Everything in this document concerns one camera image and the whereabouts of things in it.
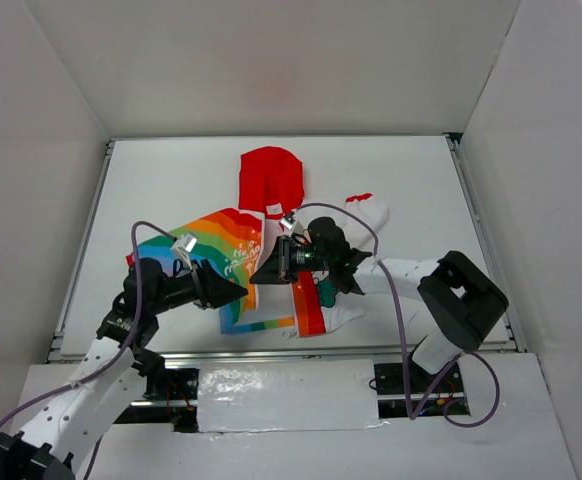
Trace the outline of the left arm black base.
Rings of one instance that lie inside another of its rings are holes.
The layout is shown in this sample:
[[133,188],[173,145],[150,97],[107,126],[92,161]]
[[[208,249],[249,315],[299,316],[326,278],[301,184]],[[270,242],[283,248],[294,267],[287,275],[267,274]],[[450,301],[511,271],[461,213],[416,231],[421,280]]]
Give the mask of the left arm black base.
[[166,423],[177,433],[196,433],[198,380],[196,368],[165,369],[150,380],[145,399],[151,421]]

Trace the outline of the rainbow hooded kids jacket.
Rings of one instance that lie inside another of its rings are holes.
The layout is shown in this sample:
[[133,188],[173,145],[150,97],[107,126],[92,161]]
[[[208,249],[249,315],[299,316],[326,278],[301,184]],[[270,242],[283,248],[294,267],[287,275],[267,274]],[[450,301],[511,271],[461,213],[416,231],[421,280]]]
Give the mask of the rainbow hooded kids jacket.
[[272,253],[283,215],[304,201],[303,164],[277,146],[241,156],[238,205],[172,230],[192,234],[192,259],[208,261],[223,277],[245,287],[246,297],[220,309],[220,331],[237,335],[295,326],[302,337],[331,333],[363,314],[354,295],[343,295],[325,272],[304,272],[298,283],[256,286],[249,282]]

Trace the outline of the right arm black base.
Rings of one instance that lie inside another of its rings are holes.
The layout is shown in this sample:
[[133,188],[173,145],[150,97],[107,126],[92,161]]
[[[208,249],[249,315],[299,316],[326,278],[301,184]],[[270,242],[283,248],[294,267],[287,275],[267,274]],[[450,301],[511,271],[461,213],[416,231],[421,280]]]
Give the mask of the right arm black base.
[[[401,363],[375,363],[374,377],[369,382],[370,387],[380,396],[405,398],[404,375]],[[410,398],[419,402],[435,376],[426,373],[415,364],[409,364]],[[431,390],[427,400],[435,401],[461,396],[464,384],[458,366],[453,366],[449,372]]]

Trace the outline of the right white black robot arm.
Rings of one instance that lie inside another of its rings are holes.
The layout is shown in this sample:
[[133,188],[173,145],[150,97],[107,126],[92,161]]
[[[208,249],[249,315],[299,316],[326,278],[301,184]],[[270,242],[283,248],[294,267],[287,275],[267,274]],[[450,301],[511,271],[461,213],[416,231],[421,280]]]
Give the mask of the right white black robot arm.
[[342,294],[395,294],[422,301],[435,326],[410,354],[408,384],[430,390],[453,358],[477,351],[506,312],[509,301],[465,254],[438,260],[381,260],[350,245],[330,217],[312,220],[302,233],[289,214],[272,253],[257,268],[255,285],[297,284],[304,273],[324,271]]

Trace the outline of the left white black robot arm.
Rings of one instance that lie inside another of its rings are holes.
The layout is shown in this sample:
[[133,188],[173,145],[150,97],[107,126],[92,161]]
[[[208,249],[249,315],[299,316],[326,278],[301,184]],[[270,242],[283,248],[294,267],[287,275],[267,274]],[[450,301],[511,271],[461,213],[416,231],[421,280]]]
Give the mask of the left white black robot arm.
[[0,479],[73,479],[127,407],[167,386],[164,359],[149,350],[157,317],[194,303],[216,309],[248,293],[208,261],[177,277],[143,258],[129,268],[88,352],[67,382],[24,403],[40,411],[15,434],[0,429]]

